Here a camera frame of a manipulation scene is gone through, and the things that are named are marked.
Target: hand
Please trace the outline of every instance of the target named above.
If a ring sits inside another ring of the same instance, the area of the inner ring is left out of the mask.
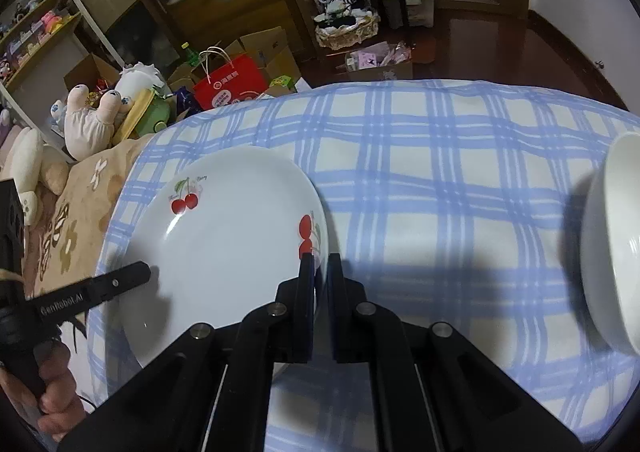
[[[54,342],[51,354],[40,366],[47,390],[39,401],[20,380],[0,368],[0,387],[14,407],[20,412],[20,404],[39,406],[45,415],[38,420],[38,427],[57,442],[86,416],[76,394],[76,381],[68,369],[70,357],[67,346]]]

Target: wicker basket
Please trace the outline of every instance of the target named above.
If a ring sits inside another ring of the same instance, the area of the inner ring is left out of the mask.
[[[322,29],[316,28],[316,39],[321,47],[327,47],[333,51],[337,51],[376,36],[378,34],[379,22],[380,18],[377,15],[366,17],[365,21],[356,29],[351,31],[336,31],[331,34],[327,34]]]

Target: green bottle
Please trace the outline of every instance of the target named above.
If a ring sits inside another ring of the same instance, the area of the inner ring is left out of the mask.
[[[186,53],[187,62],[191,67],[196,67],[198,64],[200,64],[200,58],[198,57],[198,54],[189,47],[188,42],[185,42],[184,44],[182,44],[182,49]]]

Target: cherry pattern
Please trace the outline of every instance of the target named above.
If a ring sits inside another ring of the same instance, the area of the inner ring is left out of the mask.
[[[314,213],[306,214],[300,219],[298,233],[302,242],[298,247],[298,257],[302,260],[303,254],[314,254],[316,260],[319,257],[320,248],[320,225],[314,221]]]
[[[175,196],[170,198],[171,210],[175,215],[180,215],[187,209],[193,210],[198,206],[198,194],[202,193],[202,187],[197,186],[196,182],[186,178],[175,184]]]

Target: white plate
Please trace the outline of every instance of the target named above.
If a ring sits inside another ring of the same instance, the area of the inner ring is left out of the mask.
[[[640,135],[609,148],[591,182],[582,220],[580,266],[593,322],[607,343],[640,355]]]
[[[308,234],[308,216],[312,233]],[[197,322],[242,320],[298,276],[301,244],[326,274],[327,228],[318,193],[289,159],[254,146],[215,152],[180,172],[136,225],[123,264],[152,269],[120,299],[124,330],[146,366]]]

